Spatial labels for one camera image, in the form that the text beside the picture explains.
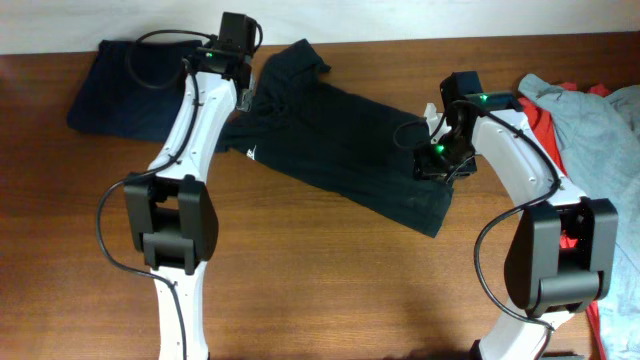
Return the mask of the folded navy blue garment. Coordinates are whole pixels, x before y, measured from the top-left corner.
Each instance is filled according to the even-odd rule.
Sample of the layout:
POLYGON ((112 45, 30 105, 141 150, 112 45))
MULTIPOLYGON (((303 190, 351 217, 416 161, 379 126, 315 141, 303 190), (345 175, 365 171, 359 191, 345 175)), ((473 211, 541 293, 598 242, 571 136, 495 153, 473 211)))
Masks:
POLYGON ((183 102, 182 59, 200 40, 137 46, 126 61, 129 41, 104 40, 66 117, 85 134, 163 143, 183 102))

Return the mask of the light blue grey t-shirt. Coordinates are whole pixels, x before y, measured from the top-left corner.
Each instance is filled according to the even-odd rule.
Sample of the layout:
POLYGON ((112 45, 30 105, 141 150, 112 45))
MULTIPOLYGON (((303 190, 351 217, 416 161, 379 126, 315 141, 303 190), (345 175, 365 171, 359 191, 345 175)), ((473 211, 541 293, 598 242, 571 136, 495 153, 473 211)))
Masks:
POLYGON ((599 96, 545 82, 534 74, 518 90, 551 114, 571 181, 591 198, 607 198, 619 223, 608 295, 598 302, 609 359, 639 357, 639 87, 599 96))

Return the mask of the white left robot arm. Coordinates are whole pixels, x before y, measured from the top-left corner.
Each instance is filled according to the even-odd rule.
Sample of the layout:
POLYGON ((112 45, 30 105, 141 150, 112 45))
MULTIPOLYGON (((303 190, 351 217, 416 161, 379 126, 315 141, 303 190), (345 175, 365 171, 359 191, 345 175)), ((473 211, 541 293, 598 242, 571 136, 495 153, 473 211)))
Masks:
POLYGON ((219 223, 206 181, 224 123, 251 106, 258 22, 222 16, 218 34, 185 60, 181 107, 146 173, 124 185, 133 243, 156 286, 162 359, 206 359, 203 286, 219 223))

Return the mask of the dark green t-shirt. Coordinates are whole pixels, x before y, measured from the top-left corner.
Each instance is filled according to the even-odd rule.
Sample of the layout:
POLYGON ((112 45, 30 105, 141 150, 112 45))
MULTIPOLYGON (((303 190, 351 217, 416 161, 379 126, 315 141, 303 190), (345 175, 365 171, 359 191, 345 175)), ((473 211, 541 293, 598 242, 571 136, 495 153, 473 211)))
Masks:
POLYGON ((427 142, 425 120, 321 81, 329 70, 305 39, 271 56, 250 111, 224 125, 219 150, 436 236, 453 188, 413 176, 409 148, 427 142))

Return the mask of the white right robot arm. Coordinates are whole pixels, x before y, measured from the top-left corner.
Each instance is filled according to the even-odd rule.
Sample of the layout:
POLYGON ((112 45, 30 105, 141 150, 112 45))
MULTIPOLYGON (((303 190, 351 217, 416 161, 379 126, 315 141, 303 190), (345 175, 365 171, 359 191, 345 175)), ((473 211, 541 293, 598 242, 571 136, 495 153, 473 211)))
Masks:
POLYGON ((485 225, 474 244, 479 283, 501 315, 469 356, 541 359, 561 325, 608 294, 618 212, 561 172, 514 95, 484 91, 474 71, 452 73, 439 89, 444 109, 428 116, 429 138, 413 149, 414 178, 449 184, 474 173, 481 155, 514 204, 485 225), (501 302, 483 276, 481 245, 513 215, 519 224, 504 261, 508 299, 501 302))

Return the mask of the red t-shirt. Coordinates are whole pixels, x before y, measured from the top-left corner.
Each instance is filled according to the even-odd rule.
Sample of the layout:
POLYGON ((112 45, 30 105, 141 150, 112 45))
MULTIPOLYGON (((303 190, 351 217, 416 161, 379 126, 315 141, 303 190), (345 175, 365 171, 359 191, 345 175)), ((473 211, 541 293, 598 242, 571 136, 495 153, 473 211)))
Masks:
MULTIPOLYGON (((577 91, 577 84, 575 83, 562 83, 559 86, 564 90, 577 91)), ((600 97, 605 97, 612 94, 608 88, 603 84, 597 84, 591 87, 587 93, 594 94, 600 97)), ((552 161, 561 170, 563 175, 568 176, 568 173, 564 167, 559 147, 558 140, 556 140, 556 131, 554 129, 554 123, 552 115, 549 111, 542 109, 542 107, 535 105, 532 100, 526 97, 520 97, 518 99, 521 105, 523 105, 524 113, 527 116, 528 123, 532 129, 535 137, 541 143, 546 152, 550 155, 552 161)), ((575 248, 577 245, 577 239, 571 238, 565 234, 561 235, 560 246, 561 248, 575 248)), ((589 321, 589 325, 594 336, 594 342, 597 349, 599 359, 606 360, 606 352, 602 343, 600 335, 601 323, 600 314, 598 309, 598 302, 593 301, 586 309, 586 316, 589 321)))

